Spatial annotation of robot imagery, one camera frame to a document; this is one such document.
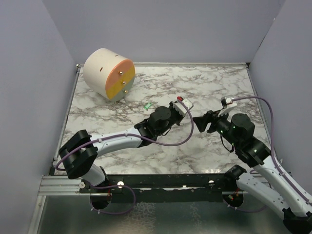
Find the green key tag with key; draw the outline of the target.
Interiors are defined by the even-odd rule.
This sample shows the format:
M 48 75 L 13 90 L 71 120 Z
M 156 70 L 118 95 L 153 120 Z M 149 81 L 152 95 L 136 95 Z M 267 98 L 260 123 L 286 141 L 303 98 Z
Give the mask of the green key tag with key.
M 148 110 L 149 108 L 151 108 L 152 104 L 151 103 L 148 103 L 144 106 L 144 109 L 145 110 Z

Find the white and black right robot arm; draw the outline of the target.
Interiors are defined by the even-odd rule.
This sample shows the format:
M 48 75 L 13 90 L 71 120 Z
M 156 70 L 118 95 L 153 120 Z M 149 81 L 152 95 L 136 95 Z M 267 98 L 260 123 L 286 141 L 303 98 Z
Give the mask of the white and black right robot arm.
M 254 137 L 255 125 L 246 114 L 219 116 L 218 111 L 208 111 L 193 121 L 200 132 L 218 132 L 222 139 L 232 144 L 235 154 L 250 168 L 257 171 L 270 186 L 262 184 L 240 166 L 226 172 L 225 187 L 234 191 L 240 188 L 270 207 L 283 220 L 292 234 L 312 232 L 312 196 L 271 155 L 270 149 Z

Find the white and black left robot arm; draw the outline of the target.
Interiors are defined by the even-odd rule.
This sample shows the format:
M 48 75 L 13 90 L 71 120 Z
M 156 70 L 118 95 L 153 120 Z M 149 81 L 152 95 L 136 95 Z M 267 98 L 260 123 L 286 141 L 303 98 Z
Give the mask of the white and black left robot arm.
M 165 136 L 173 125 L 180 125 L 193 106 L 188 99 L 178 97 L 168 107 L 157 107 L 147 119 L 127 130 L 106 135 L 91 135 L 86 130 L 80 130 L 59 149 L 60 161 L 55 168 L 65 171 L 69 179 L 81 177 L 96 192 L 103 192 L 109 179 L 105 170 L 95 164 L 97 157 L 152 143 L 161 145 L 157 138 Z

